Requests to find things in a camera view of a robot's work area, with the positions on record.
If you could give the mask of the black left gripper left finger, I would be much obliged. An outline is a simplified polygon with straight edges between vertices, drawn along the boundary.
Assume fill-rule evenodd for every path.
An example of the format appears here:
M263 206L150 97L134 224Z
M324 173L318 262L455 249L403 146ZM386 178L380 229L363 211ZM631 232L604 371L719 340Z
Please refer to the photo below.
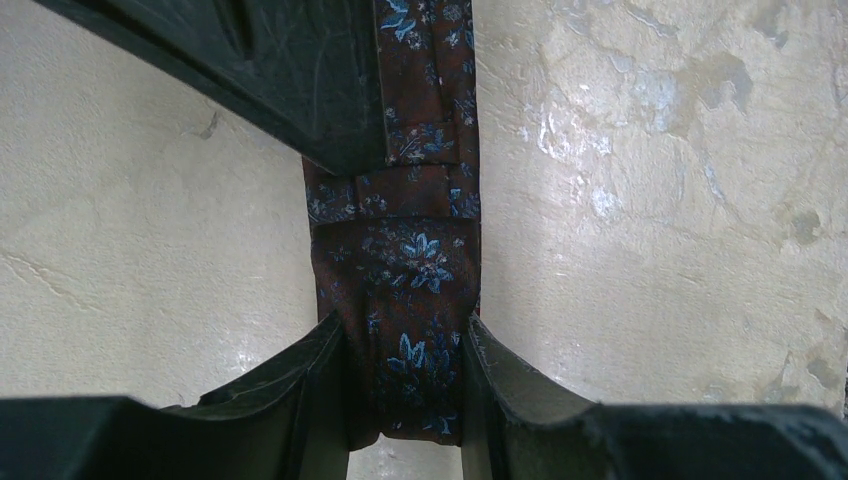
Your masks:
M126 396L5 399L4 479L295 479L324 367L340 353L336 314L193 406Z

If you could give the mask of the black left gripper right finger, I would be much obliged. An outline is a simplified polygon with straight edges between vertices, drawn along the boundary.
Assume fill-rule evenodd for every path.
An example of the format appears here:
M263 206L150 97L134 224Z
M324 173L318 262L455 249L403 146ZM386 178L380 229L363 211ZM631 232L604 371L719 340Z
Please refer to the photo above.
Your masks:
M843 479L847 427L804 405L602 404L477 316L461 340L467 479Z

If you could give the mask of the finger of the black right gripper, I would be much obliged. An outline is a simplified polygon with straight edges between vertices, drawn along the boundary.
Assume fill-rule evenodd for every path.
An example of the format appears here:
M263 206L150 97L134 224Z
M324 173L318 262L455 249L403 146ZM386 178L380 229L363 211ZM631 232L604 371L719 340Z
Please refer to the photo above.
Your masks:
M53 0L47 8L323 170L380 169L387 140L370 1Z

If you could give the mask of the maroon blue floral tie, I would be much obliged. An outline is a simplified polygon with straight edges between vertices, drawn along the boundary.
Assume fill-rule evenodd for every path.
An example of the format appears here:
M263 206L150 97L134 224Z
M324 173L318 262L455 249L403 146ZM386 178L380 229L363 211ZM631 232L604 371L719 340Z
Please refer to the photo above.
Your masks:
M461 337L478 311L481 194L468 1L375 5L387 137L381 168L305 164L320 315L347 340L349 446L456 445Z

